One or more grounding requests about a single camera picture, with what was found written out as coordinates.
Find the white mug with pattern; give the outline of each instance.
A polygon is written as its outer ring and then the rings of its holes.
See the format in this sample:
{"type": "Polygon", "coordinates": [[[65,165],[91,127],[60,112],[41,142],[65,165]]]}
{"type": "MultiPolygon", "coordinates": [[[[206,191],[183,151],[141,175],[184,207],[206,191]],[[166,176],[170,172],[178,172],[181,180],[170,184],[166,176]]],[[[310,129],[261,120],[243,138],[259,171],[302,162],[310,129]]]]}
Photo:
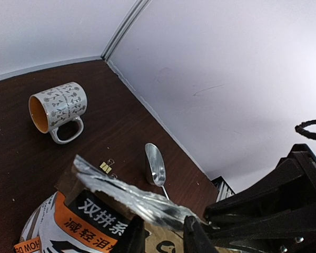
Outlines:
{"type": "Polygon", "coordinates": [[[28,104],[37,129],[42,133],[50,133],[56,143],[69,143],[82,133],[84,125],[80,115],[86,111],[87,97],[79,84],[66,83],[36,93],[31,95],[28,104]],[[57,135],[58,128],[69,121],[77,122],[78,132],[67,140],[61,140],[57,135]]]}

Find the silver spoon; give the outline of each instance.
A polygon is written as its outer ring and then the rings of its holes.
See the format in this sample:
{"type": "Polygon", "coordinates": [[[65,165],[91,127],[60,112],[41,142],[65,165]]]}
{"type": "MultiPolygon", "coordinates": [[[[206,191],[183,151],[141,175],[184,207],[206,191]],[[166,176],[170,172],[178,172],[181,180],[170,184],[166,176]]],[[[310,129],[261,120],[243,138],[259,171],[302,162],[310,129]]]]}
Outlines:
{"type": "Polygon", "coordinates": [[[156,145],[147,143],[145,145],[146,153],[146,179],[150,184],[163,188],[164,194],[168,200],[169,196],[165,190],[166,171],[162,154],[156,145]]]}

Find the wooden desk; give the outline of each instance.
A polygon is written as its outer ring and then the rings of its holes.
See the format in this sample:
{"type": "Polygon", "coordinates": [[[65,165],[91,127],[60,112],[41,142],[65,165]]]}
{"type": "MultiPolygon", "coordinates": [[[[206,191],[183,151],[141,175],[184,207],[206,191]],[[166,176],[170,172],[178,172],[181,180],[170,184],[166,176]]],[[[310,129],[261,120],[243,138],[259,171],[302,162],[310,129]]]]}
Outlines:
{"type": "Polygon", "coordinates": [[[103,61],[0,81],[0,252],[13,252],[27,219],[55,192],[53,185],[76,154],[96,167],[112,158],[119,179],[162,194],[144,177],[147,142],[163,154],[171,200],[201,217],[205,206],[215,202],[217,189],[103,61]],[[34,126],[28,98],[70,81],[79,83],[88,97],[85,129],[73,142],[58,145],[34,126]]]}

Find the orange label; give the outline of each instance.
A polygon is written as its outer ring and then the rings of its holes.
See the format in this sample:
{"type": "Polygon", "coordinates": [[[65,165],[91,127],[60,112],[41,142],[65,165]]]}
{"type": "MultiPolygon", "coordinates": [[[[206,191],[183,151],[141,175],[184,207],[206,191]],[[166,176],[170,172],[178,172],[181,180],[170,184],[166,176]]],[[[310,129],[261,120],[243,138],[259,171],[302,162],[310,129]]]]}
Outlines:
{"type": "Polygon", "coordinates": [[[69,236],[75,238],[87,247],[100,252],[109,253],[117,240],[105,235],[88,222],[74,214],[64,204],[65,197],[57,193],[54,218],[56,224],[69,236]]]}
{"type": "Polygon", "coordinates": [[[39,236],[28,241],[20,242],[19,244],[14,246],[16,253],[32,253],[40,250],[40,248],[41,242],[39,236]]]}

